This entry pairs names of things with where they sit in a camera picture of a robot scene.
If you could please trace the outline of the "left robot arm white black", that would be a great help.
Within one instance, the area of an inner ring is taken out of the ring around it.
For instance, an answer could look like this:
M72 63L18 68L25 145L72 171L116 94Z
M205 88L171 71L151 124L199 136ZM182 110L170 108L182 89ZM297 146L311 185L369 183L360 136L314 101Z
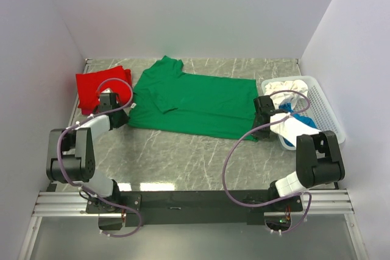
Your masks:
M70 131L51 130L46 162L47 177L65 184L69 181L62 174L58 161L61 158L69 180L86 187L88 193L100 195L100 205L110 213L120 209L122 198L117 182L96 170L93 144L104 133L127 124L129 117L120 108L118 98L116 93L102 93L92 119Z

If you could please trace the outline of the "green t shirt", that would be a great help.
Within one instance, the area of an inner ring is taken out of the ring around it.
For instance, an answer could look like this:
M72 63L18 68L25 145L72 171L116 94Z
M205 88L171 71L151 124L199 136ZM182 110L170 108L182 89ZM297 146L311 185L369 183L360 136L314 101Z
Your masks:
M239 139L253 125L254 79L185 73L183 61L163 57L133 88L133 128Z

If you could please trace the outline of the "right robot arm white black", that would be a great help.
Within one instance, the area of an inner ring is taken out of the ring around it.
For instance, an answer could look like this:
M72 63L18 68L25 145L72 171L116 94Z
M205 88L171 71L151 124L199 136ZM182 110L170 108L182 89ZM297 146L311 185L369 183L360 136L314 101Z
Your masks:
M253 103L252 136L257 140L268 139L273 127L284 130L282 136L296 148L296 170L272 182L267 190L270 208L280 211L289 203L289 195L344 179L344 163L334 132L321 132L291 116L287 110L276 109L270 96L257 97Z

